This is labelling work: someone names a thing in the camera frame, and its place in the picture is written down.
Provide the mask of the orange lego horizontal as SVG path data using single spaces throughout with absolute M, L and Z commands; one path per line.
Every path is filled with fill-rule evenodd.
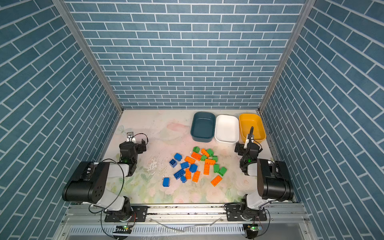
M 206 165 L 215 165 L 216 161 L 215 160 L 211 160 L 211 159 L 205 159 L 205 164 Z

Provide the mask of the orange lego top small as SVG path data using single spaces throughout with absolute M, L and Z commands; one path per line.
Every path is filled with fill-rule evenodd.
M 201 149 L 201 153 L 206 156 L 207 158 L 210 157 L 210 154 L 205 150 L 205 149 Z

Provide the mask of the orange lego long top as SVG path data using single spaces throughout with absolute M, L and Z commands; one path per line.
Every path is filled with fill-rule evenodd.
M 195 159 L 195 160 L 200 161 L 201 158 L 202 158 L 202 155 L 200 155 L 200 154 L 198 154 L 198 153 L 196 153 L 196 152 L 192 152 L 191 157 L 192 157 L 193 159 Z

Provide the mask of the long blue lego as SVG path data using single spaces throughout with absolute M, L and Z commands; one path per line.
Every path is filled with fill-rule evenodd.
M 174 177 L 175 177 L 176 180 L 178 180 L 178 179 L 181 178 L 181 176 L 183 176 L 183 175 L 185 175 L 185 174 L 186 174 L 185 170 L 184 170 L 184 169 L 181 169 L 181 170 L 177 171 L 177 172 L 174 174 Z

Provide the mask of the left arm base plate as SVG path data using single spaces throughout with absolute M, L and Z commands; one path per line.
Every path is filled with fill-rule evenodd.
M 148 206 L 123 207 L 120 211 L 106 211 L 106 223 L 144 222 L 148 213 Z

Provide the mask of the blue lego with hole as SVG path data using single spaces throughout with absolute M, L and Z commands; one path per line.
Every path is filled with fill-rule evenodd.
M 169 163 L 170 163 L 172 168 L 175 168 L 177 166 L 177 161 L 176 160 L 171 160 Z

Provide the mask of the blue lego square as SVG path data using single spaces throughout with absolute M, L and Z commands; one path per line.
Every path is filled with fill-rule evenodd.
M 174 159 L 180 162 L 182 160 L 182 155 L 180 155 L 179 153 L 176 153 L 174 155 Z

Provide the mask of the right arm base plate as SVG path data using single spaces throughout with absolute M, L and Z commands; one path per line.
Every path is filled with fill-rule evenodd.
M 239 203 L 227 203 L 223 208 L 229 222 L 267 220 L 265 211 L 249 209 Z

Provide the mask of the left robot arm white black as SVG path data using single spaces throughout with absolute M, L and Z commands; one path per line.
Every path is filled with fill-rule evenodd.
M 80 162 L 62 192 L 66 202 L 87 202 L 106 212 L 131 215 L 130 200 L 106 189 L 110 178 L 131 177 L 138 163 L 138 155 L 147 150 L 148 140 L 136 143 L 134 136 L 119 145 L 120 160 L 105 159 L 102 162 Z

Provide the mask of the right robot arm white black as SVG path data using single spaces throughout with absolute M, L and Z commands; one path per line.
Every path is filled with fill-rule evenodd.
M 259 211 L 267 204 L 291 201 L 294 197 L 294 187 L 286 163 L 260 159 L 260 152 L 261 147 L 255 143 L 236 143 L 235 146 L 235 153 L 242 157 L 241 171 L 246 176 L 257 178 L 257 190 L 242 199 L 242 213 Z

